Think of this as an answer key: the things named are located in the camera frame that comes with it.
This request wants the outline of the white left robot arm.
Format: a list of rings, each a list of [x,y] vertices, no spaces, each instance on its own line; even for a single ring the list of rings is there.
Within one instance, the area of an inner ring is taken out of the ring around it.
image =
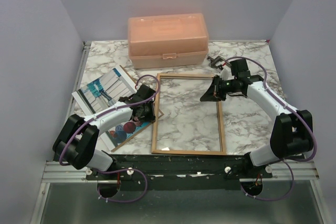
[[[98,137],[121,123],[137,119],[154,122],[154,98],[157,91],[141,85],[135,94],[121,97],[113,106],[90,116],[71,115],[65,122],[53,145],[61,166],[84,167],[98,170],[104,179],[116,175],[113,158],[97,150]]]

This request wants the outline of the photo print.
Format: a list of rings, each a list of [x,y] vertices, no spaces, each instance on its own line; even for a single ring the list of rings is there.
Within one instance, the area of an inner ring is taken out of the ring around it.
[[[120,97],[129,97],[140,88],[128,73],[120,66],[103,74],[72,93],[85,115],[99,113],[113,106]],[[128,120],[117,123],[100,135],[109,151],[116,151],[135,137],[152,122],[135,122]]]

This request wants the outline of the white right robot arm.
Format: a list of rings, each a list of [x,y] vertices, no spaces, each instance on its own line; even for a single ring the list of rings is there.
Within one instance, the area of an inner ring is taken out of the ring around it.
[[[246,177],[255,177],[263,165],[313,149],[311,113],[288,105],[271,91],[259,75],[231,80],[215,76],[200,101],[225,101],[228,94],[239,92],[257,103],[274,122],[269,143],[246,155],[248,161],[241,165]]]

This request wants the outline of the blue wooden picture frame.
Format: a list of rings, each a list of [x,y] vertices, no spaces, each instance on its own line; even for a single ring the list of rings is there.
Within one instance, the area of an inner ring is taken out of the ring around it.
[[[157,74],[158,84],[161,83],[161,79],[181,79],[181,80],[211,80],[212,74],[178,74],[178,73],[158,73]],[[151,153],[152,154],[171,154],[171,155],[226,155],[226,141],[225,141],[225,128],[223,120],[223,109],[221,102],[216,102],[217,109],[217,122],[219,131],[219,146],[220,151],[192,151],[192,150],[160,150],[157,149],[157,139],[158,139],[158,125],[159,125],[159,108],[160,108],[160,91],[159,88],[156,89],[157,94],[155,95],[155,108],[154,112],[156,115],[156,121],[153,123],[152,132],[152,144]]]

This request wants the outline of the orange translucent plastic storage box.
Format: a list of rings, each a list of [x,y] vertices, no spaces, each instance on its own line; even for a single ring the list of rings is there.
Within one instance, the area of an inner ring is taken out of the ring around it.
[[[128,55],[136,69],[202,64],[208,54],[208,42],[201,13],[128,20]]]

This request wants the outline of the clear acrylic frame pane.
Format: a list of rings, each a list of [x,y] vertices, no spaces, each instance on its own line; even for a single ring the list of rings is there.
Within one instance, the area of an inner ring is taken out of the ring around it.
[[[201,102],[211,80],[161,79],[157,149],[220,151],[216,102]]]

